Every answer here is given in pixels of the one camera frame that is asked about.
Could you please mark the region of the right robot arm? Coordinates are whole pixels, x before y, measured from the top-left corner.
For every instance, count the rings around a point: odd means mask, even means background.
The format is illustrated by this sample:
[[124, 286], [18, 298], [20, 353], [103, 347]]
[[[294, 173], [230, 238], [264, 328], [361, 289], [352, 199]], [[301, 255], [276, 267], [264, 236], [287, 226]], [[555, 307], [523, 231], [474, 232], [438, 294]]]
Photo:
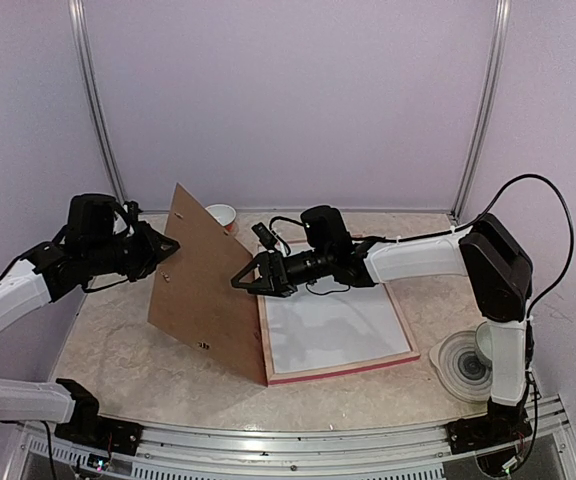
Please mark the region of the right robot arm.
[[468, 279], [490, 332], [492, 388], [485, 415], [464, 421], [491, 444], [527, 424], [525, 404], [534, 340], [530, 320], [533, 264], [491, 213], [443, 232], [403, 239], [354, 237], [342, 214], [321, 205], [301, 213], [308, 250], [293, 253], [270, 227], [252, 230], [263, 246], [231, 280], [251, 295], [286, 298], [301, 285], [332, 278], [350, 289], [407, 278], [458, 275]]

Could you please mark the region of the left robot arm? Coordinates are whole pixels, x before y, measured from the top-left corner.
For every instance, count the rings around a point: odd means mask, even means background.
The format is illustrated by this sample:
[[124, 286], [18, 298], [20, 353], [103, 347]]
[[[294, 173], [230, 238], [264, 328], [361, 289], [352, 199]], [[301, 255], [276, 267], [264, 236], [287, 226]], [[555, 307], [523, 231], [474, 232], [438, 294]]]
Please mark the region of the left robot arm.
[[120, 203], [107, 194], [74, 196], [65, 225], [48, 240], [14, 257], [0, 273], [0, 423], [41, 422], [66, 437], [95, 445], [108, 434], [97, 398], [75, 380], [48, 381], [46, 371], [34, 377], [11, 364], [37, 359], [29, 348], [61, 338], [54, 321], [60, 300], [73, 293], [96, 292], [92, 281], [111, 275], [115, 283], [149, 277], [180, 245], [147, 221], [134, 201]]

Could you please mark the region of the brown cardboard backing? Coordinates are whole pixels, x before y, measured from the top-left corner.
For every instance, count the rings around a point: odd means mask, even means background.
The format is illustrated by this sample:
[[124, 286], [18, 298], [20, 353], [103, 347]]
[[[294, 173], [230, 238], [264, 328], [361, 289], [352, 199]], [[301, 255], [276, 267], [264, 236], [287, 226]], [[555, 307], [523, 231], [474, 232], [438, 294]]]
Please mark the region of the brown cardboard backing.
[[180, 249], [157, 267], [148, 322], [256, 384], [267, 384], [257, 300], [231, 285], [250, 252], [180, 184], [165, 235]]

